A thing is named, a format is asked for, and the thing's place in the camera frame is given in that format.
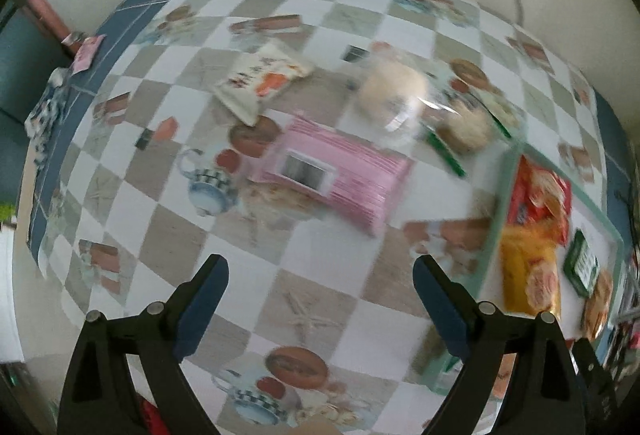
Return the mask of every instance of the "blue gripper pad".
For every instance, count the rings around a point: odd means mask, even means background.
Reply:
[[[212,257],[209,257],[191,283],[196,283],[199,279],[203,280],[200,288],[178,320],[174,357],[179,363],[196,351],[222,299],[229,283],[229,266],[226,259],[220,256],[217,261],[212,261]]]
[[[463,293],[466,293],[466,290],[460,284],[451,283],[436,261],[428,263],[427,259],[433,260],[430,256],[421,256],[414,263],[415,290],[446,344],[449,354],[465,361],[470,352],[467,341],[468,322],[451,301],[446,288],[450,290],[453,286],[460,286]],[[471,301],[464,299],[465,305],[472,303],[475,306],[473,298],[468,294],[467,296]]]

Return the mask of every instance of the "silver screw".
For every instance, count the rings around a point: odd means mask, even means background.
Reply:
[[[97,321],[98,319],[100,319],[100,311],[99,310],[90,310],[86,316],[84,317],[84,319],[86,319],[89,323],[93,323],[94,321]]]
[[[553,314],[551,314],[551,312],[544,311],[540,315],[540,317],[542,318],[543,322],[549,323],[549,325],[551,325],[551,323],[556,321],[556,317]]]
[[[146,311],[149,314],[160,314],[164,310],[164,303],[161,301],[154,301],[152,304],[149,304],[146,308]]]
[[[482,314],[486,314],[487,316],[495,313],[495,305],[488,301],[481,301],[478,308]]]

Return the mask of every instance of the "pink packet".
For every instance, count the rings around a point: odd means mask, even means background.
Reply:
[[[101,34],[100,36],[92,36],[90,38],[86,38],[80,49],[76,53],[76,58],[74,59],[74,64],[72,66],[72,74],[77,74],[84,70],[87,70],[91,66],[91,62],[94,60],[95,53],[98,52],[100,48],[100,44],[106,34]]]
[[[249,179],[292,187],[379,235],[413,164],[404,155],[380,152],[297,116]]]

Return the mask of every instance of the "starfish pattern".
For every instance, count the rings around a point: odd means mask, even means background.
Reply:
[[[303,348],[306,348],[308,337],[316,328],[340,328],[340,323],[311,314],[310,308],[292,292],[287,292],[284,295],[284,298],[287,301],[287,305],[289,305],[289,308],[296,316],[294,319],[289,321],[289,325],[293,325],[295,328],[298,341],[300,342],[300,346]]]

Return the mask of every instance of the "yellow snack package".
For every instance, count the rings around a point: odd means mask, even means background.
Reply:
[[[539,233],[526,225],[506,225],[502,231],[504,306],[532,316],[546,310],[560,319],[557,244]]]

